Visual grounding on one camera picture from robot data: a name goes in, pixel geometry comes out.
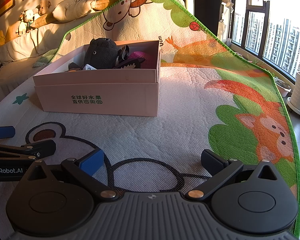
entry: window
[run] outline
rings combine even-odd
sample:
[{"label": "window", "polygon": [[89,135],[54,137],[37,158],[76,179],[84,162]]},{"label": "window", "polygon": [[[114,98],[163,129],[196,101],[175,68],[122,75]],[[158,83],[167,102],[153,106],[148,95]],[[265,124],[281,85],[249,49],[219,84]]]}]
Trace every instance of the window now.
[{"label": "window", "polygon": [[235,0],[235,16],[232,39],[241,44],[245,20],[246,0]]},{"label": "window", "polygon": [[232,42],[295,81],[300,72],[300,0],[282,1],[235,0]]}]

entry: play mat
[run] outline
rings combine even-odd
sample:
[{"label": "play mat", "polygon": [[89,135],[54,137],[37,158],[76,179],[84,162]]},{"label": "play mat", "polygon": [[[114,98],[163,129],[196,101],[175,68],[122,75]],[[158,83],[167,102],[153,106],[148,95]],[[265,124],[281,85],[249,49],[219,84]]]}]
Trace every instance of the play mat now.
[{"label": "play mat", "polygon": [[[200,163],[205,148],[245,164],[269,159],[298,199],[292,231],[299,235],[297,144],[269,72],[236,55],[175,0],[119,0],[66,33],[52,61],[98,37],[160,41],[158,117],[44,112],[29,78],[0,102],[0,126],[16,128],[0,143],[52,138],[57,150],[48,164],[98,146],[105,163],[94,177],[120,192],[188,191],[210,177]],[[0,239],[13,232],[5,205],[16,184],[0,182]]]}]

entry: black plush toy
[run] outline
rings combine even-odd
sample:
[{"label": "black plush toy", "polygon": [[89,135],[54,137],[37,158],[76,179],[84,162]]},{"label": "black plush toy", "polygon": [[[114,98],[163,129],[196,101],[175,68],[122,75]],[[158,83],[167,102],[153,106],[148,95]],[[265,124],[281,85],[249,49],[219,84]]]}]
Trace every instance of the black plush toy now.
[{"label": "black plush toy", "polygon": [[98,38],[90,41],[83,65],[89,64],[96,69],[108,69],[115,66],[118,49],[109,38]]}]

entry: cardboard box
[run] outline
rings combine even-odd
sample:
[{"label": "cardboard box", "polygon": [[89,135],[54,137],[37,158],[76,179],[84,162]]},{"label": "cardboard box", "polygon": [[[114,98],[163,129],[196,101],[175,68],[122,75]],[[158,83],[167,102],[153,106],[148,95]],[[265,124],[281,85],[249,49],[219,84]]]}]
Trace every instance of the cardboard box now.
[{"label": "cardboard box", "polygon": [[33,76],[44,111],[157,116],[159,41],[116,41],[118,50],[128,44],[130,53],[143,51],[156,59],[149,69],[98,69],[65,72],[68,64],[83,63],[89,45],[81,46]]}]

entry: white stuffed toy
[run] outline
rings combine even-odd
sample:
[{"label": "white stuffed toy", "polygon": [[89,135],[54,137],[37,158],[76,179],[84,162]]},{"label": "white stuffed toy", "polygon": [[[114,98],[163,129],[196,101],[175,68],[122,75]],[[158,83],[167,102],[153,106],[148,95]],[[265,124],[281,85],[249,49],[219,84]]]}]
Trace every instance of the white stuffed toy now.
[{"label": "white stuffed toy", "polygon": [[33,10],[24,10],[21,15],[21,22],[19,24],[18,29],[16,30],[16,33],[18,33],[18,36],[21,36],[25,34],[26,32],[30,31],[30,24],[33,23],[34,20],[37,20],[40,17],[38,13],[33,12]]},{"label": "white stuffed toy", "polygon": [[33,10],[25,10],[23,15],[23,21],[24,22],[33,22],[34,20],[37,20],[40,17],[38,13],[34,14]]},{"label": "white stuffed toy", "polygon": [[18,36],[21,36],[26,33],[26,30],[27,30],[27,23],[21,21],[18,29],[16,30],[16,33],[18,33]]}]

